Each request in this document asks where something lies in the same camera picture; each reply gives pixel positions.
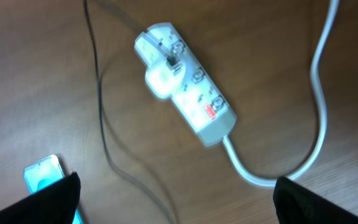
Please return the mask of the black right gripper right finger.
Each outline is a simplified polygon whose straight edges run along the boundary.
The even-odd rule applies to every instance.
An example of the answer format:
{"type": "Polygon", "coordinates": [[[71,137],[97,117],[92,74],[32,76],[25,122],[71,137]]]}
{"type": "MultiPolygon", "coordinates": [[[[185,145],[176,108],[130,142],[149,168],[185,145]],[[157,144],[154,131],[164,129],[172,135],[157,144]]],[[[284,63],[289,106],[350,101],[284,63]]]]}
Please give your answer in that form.
{"type": "Polygon", "coordinates": [[[358,224],[358,216],[286,177],[278,178],[273,203],[279,224],[358,224]]]}

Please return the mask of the white USB charger plug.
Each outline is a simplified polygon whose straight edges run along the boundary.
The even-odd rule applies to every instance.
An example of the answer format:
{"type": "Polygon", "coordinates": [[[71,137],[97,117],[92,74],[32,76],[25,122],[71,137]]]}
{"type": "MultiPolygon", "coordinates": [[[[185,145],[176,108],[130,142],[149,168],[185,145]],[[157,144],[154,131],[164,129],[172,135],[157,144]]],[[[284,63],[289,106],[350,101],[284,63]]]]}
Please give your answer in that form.
{"type": "Polygon", "coordinates": [[[170,65],[165,58],[158,60],[146,68],[146,84],[157,98],[165,100],[181,86],[185,68],[185,63],[181,60],[175,65],[170,65]]]}

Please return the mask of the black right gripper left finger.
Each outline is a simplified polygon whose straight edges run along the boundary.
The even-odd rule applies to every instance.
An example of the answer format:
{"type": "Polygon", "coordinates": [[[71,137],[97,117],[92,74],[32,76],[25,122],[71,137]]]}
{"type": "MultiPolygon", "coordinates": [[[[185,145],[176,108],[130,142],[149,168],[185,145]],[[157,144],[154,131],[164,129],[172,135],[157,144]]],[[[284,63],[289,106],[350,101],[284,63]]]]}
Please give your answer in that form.
{"type": "Polygon", "coordinates": [[[76,172],[0,211],[0,224],[72,223],[80,202],[76,172]]]}

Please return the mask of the white power strip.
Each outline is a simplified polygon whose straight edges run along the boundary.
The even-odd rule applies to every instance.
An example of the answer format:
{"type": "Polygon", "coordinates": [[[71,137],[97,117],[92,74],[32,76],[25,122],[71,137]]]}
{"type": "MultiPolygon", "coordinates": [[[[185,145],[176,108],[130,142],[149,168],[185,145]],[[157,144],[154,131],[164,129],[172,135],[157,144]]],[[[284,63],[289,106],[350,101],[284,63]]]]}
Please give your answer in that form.
{"type": "Polygon", "coordinates": [[[146,68],[158,60],[185,63],[181,86],[169,98],[200,141],[211,147],[227,142],[236,115],[189,46],[169,22],[154,24],[135,40],[135,51],[146,68]]]}

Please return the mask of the blue screen Galaxy smartphone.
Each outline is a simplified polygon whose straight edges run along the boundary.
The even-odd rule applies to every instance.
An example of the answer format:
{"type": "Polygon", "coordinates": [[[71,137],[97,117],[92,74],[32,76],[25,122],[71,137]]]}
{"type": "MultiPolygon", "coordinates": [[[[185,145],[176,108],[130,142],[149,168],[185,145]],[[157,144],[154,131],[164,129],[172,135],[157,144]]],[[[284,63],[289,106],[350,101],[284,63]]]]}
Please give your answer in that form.
{"type": "MultiPolygon", "coordinates": [[[[23,171],[25,184],[30,195],[68,176],[61,165],[60,158],[54,154],[27,166],[23,171]]],[[[72,223],[84,224],[79,209],[76,209],[72,223]]]]}

